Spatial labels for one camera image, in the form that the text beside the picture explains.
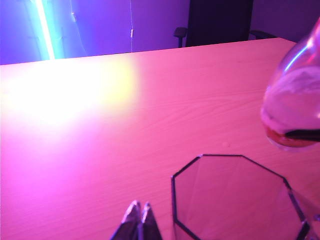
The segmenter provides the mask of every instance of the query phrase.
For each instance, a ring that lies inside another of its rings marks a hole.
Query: wood grain
[[[135,199],[150,201],[163,238],[174,239],[170,176],[202,153],[245,155],[319,206],[319,146],[281,151],[260,122],[268,80],[293,45],[1,66],[1,239],[105,240]]]

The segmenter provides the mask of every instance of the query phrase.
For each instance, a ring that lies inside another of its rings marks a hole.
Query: metal tip
[[[127,208],[127,210],[125,211],[125,214],[123,216],[122,219],[122,223],[126,223],[126,222],[132,222],[132,221],[140,221],[140,217],[141,217],[141,207],[140,207],[140,202],[138,200],[134,200],[129,207]]]
[[[155,221],[154,214],[151,209],[151,205],[149,202],[146,202],[143,207],[141,222],[144,224],[146,222]]]

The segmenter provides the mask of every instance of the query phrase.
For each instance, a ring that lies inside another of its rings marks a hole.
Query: purple wall
[[[176,48],[176,27],[188,26],[190,0],[131,0],[133,52]],[[130,0],[47,1],[57,58],[131,52]],[[0,64],[47,60],[36,5],[1,0]],[[71,18],[74,12],[76,22]]]
[[[298,42],[320,16],[320,0],[254,0],[251,29]]]
[[[75,1],[80,35],[89,55],[131,51],[130,0]],[[188,26],[190,0],[131,0],[133,52],[176,48],[176,27]]]

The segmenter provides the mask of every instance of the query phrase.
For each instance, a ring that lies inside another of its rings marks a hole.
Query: office chair
[[[178,47],[186,37],[186,47],[247,41],[249,33],[256,39],[276,38],[250,31],[253,0],[190,0],[188,28],[177,27],[174,36]]]

